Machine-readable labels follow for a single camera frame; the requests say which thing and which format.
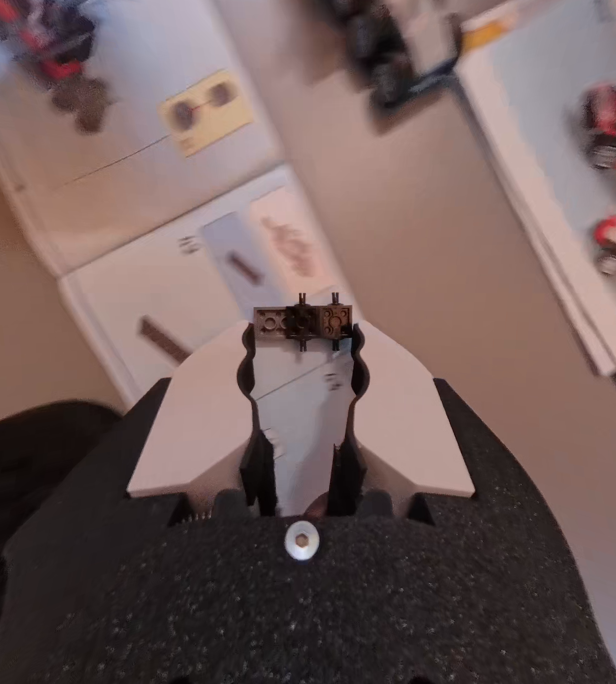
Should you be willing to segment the black quilted pad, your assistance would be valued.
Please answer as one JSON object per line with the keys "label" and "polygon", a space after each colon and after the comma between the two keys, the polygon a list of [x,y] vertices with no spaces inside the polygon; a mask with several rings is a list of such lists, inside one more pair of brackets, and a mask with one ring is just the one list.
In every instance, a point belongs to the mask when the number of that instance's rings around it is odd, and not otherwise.
{"label": "black quilted pad", "polygon": [[5,545],[121,419],[102,404],[68,400],[0,420],[0,615]]}

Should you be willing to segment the open lego instruction booklet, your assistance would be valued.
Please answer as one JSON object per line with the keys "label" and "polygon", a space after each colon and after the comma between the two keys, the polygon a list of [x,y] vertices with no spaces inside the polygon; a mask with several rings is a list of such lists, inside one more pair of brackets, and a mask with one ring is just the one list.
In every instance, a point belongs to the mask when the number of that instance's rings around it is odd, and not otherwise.
{"label": "open lego instruction booklet", "polygon": [[[198,353],[261,304],[354,295],[214,1],[98,1],[97,133],[0,41],[0,179],[113,382],[135,403],[176,362],[144,323]],[[186,157],[159,113],[222,73],[249,123]]]}

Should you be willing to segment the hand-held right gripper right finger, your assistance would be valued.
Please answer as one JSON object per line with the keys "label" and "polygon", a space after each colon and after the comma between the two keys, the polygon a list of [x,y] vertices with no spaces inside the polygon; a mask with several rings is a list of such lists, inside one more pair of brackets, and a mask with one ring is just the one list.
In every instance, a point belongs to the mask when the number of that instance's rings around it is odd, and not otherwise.
{"label": "hand-held right gripper right finger", "polygon": [[415,499],[470,499],[475,485],[431,372],[369,322],[353,326],[354,398],[330,475],[330,516],[352,516],[366,494],[390,497],[394,515]]}

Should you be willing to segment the dark lego plate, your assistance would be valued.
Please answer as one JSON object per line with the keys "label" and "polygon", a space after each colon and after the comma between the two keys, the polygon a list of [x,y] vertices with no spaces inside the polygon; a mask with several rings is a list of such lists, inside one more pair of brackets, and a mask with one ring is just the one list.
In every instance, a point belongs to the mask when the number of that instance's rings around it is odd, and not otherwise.
{"label": "dark lego plate", "polygon": [[[253,324],[255,332],[265,338],[286,338],[286,307],[254,308]],[[340,308],[340,315],[343,321],[342,339],[350,338],[354,324],[353,307],[347,304],[340,304]]]}

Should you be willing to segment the red black lego vehicle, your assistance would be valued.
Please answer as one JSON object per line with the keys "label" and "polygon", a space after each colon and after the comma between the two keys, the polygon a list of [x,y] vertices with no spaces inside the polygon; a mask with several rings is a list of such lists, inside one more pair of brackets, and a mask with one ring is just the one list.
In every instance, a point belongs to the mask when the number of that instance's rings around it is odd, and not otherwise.
{"label": "red black lego vehicle", "polygon": [[341,30],[347,58],[370,89],[372,107],[392,114],[445,87],[462,53],[462,19],[445,1],[322,1]]}

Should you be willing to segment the closed lego instruction booklet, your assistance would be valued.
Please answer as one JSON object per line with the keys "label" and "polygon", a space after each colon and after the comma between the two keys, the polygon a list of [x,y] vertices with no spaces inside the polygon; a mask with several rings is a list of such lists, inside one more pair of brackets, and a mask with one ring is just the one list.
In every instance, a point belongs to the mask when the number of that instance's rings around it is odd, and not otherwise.
{"label": "closed lego instruction booklet", "polygon": [[616,375],[616,1],[508,1],[464,29],[457,75],[570,322]]}

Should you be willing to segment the black lego clip piece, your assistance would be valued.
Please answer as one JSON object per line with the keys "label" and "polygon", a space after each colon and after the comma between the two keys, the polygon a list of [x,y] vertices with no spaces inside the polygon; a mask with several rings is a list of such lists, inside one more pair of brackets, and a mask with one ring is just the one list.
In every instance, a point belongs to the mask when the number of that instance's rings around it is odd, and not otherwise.
{"label": "black lego clip piece", "polygon": [[339,352],[342,339],[339,293],[331,293],[331,303],[324,306],[309,305],[306,294],[299,293],[298,303],[287,306],[286,333],[288,339],[297,342],[299,353],[307,351],[309,341],[328,340],[333,352]]}

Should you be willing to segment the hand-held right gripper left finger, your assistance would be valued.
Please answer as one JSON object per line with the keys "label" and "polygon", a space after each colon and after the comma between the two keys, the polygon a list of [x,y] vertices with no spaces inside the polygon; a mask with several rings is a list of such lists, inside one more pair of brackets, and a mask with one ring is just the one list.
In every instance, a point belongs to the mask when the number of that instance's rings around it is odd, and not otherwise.
{"label": "hand-held right gripper left finger", "polygon": [[274,448],[252,397],[254,326],[240,321],[198,348],[173,374],[129,481],[133,498],[184,494],[212,509],[241,491],[261,516],[276,514]]}

